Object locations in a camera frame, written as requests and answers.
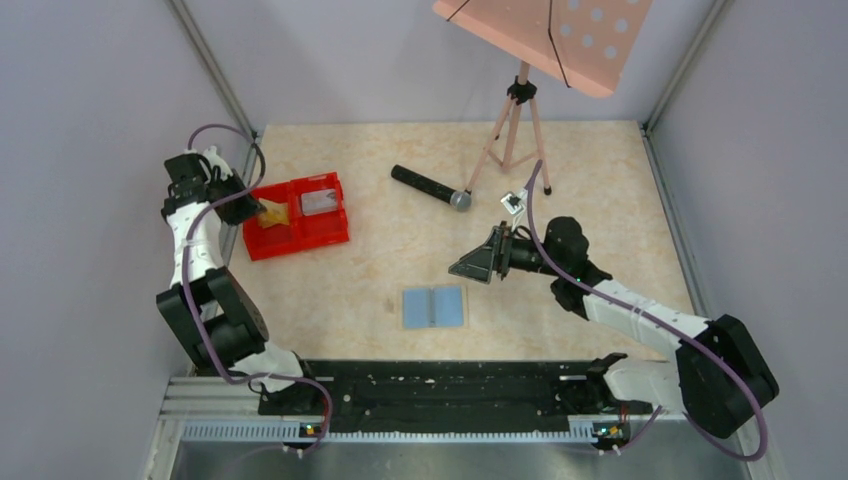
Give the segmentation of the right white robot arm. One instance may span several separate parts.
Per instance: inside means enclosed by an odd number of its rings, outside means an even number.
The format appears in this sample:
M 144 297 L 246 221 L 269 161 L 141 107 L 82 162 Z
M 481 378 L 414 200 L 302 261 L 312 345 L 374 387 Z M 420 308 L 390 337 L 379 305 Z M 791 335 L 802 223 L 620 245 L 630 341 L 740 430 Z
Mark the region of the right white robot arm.
M 540 242 L 530 234 L 501 223 L 448 271 L 484 284 L 512 270 L 550 275 L 551 292 L 565 311 L 659 353 L 659 361 L 618 356 L 601 367 L 616 400 L 682 412 L 702 432 L 721 439 L 749 420 L 764 423 L 763 409 L 779 386 L 741 320 L 685 314 L 625 287 L 589 259 L 589 241 L 572 217 L 551 220 Z

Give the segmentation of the gold card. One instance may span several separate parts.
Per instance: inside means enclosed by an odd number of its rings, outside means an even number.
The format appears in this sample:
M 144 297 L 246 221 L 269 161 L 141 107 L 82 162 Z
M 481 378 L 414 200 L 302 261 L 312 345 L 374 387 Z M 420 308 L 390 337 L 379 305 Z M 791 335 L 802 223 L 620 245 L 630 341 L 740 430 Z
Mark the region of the gold card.
M 260 228 L 269 229 L 275 226 L 289 226 L 289 206 L 284 202 L 275 202 L 260 198 L 259 203 L 264 210 L 257 215 L 257 224 Z

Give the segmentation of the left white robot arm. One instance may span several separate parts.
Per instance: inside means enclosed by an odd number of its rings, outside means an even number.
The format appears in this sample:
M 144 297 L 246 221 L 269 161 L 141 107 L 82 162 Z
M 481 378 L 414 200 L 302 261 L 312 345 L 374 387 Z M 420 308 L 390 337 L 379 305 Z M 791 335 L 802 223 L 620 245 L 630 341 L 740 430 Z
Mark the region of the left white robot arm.
M 228 268 L 221 231 L 264 208 L 216 147 L 165 161 L 160 214 L 172 234 L 173 274 L 156 307 L 198 372 L 244 384 L 267 399 L 310 382 L 299 356 L 274 344 L 255 302 Z

